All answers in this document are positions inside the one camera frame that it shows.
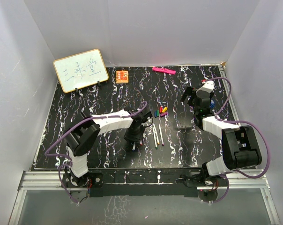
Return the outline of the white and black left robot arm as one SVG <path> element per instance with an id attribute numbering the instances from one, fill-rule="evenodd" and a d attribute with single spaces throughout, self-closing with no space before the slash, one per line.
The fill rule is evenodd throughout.
<path id="1" fill-rule="evenodd" d="M 87 154 L 97 137 L 114 130 L 125 129 L 124 139 L 129 143 L 140 143 L 146 123 L 153 115 L 148 107 L 140 110 L 123 109 L 103 115 L 92 115 L 78 120 L 66 132 L 66 145 L 71 158 L 72 182 L 78 187 L 88 183 Z"/>

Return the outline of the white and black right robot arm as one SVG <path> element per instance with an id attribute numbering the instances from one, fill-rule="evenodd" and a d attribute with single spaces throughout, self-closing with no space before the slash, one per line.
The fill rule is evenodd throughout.
<path id="1" fill-rule="evenodd" d="M 187 87 L 180 100 L 184 102 L 190 97 L 188 105 L 193 109 L 195 125 L 216 136 L 222 143 L 222 156 L 201 167 L 200 179 L 206 186 L 213 185 L 220 174 L 260 165 L 262 162 L 254 129 L 218 120 L 210 108 L 213 95 L 213 88 Z"/>

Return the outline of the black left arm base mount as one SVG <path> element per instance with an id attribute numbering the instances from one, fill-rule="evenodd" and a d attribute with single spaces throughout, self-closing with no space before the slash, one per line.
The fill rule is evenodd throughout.
<path id="1" fill-rule="evenodd" d="M 83 188 L 89 197 L 103 196 L 103 175 L 101 173 L 88 172 L 80 178 L 67 173 L 62 177 L 63 184 L 67 188 Z"/>

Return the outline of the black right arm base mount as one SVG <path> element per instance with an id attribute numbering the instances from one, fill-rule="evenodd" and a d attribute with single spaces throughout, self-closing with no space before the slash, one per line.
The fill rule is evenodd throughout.
<path id="1" fill-rule="evenodd" d="M 181 175 L 179 179 L 176 179 L 176 183 L 183 183 L 187 187 L 200 187 L 206 186 L 209 189 L 201 189 L 199 194 L 203 197 L 214 197 L 217 198 L 217 189 L 219 187 L 221 180 L 226 180 L 227 188 L 224 195 L 218 200 L 214 200 L 214 202 L 221 201 L 221 199 L 225 198 L 229 192 L 230 184 L 228 178 L 224 174 L 220 174 L 217 176 L 208 176 L 206 173 L 194 174 L 192 176 L 187 176 L 185 174 Z"/>

